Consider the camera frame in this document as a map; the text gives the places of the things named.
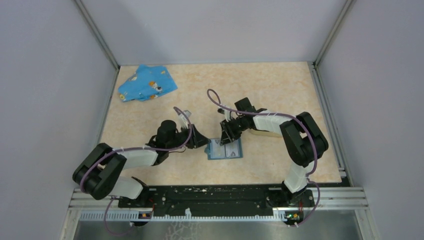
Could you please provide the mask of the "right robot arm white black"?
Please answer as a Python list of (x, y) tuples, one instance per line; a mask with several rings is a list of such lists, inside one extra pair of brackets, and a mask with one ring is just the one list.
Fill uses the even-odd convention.
[(245, 97), (235, 104), (237, 117), (227, 107), (217, 111), (225, 119), (220, 122), (221, 146), (235, 142), (246, 130), (277, 134), (282, 137), (292, 163), (282, 182), (281, 199), (287, 206), (295, 206), (306, 189), (307, 175), (315, 162), (329, 148), (329, 143), (308, 112), (296, 116), (272, 112), (266, 108), (255, 108)]

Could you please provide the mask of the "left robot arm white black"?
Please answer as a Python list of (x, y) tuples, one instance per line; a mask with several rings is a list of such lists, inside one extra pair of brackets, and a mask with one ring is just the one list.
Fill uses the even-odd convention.
[(197, 149), (210, 143), (194, 124), (177, 129), (172, 120), (164, 120), (146, 145), (130, 148), (112, 148), (99, 143), (73, 172), (72, 180), (80, 190), (95, 200), (105, 197), (130, 199), (138, 207), (149, 203), (148, 186), (137, 177), (125, 177), (123, 170), (157, 166), (170, 152), (180, 148)]

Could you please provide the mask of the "blue card holder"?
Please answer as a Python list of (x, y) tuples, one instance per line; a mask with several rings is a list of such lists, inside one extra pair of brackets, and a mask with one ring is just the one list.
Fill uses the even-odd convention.
[(212, 138), (207, 144), (204, 153), (208, 160), (225, 160), (243, 158), (243, 149), (241, 139), (234, 142), (220, 145), (219, 138)]

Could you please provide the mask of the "white credit card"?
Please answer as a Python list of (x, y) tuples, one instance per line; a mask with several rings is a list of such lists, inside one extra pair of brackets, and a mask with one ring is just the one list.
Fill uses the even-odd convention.
[(205, 150), (210, 160), (221, 160), (226, 158), (225, 146), (220, 145), (219, 138), (213, 138)]

